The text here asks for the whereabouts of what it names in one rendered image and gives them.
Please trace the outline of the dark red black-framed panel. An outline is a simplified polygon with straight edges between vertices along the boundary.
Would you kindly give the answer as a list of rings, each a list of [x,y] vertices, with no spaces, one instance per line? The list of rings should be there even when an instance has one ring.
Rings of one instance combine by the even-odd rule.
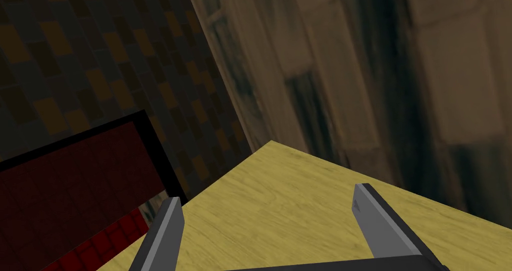
[[[97,271],[161,192],[188,202],[143,110],[1,161],[0,271]]]

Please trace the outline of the yellow wooden table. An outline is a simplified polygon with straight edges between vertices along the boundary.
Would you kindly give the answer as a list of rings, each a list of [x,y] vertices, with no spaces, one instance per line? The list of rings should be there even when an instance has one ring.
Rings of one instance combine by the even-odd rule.
[[[512,230],[271,141],[184,207],[171,271],[357,260],[372,253],[353,215],[369,183],[450,271],[512,271]]]

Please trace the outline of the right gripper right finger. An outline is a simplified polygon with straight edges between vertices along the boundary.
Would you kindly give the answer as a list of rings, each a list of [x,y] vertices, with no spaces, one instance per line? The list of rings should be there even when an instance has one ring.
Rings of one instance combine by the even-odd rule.
[[[351,210],[375,258],[411,255],[436,258],[369,183],[354,186]]]

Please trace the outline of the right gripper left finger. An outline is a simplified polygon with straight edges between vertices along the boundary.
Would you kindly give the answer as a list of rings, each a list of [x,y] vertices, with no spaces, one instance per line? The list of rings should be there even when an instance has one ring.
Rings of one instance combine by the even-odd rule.
[[[184,226],[180,198],[166,198],[128,271],[175,271]]]

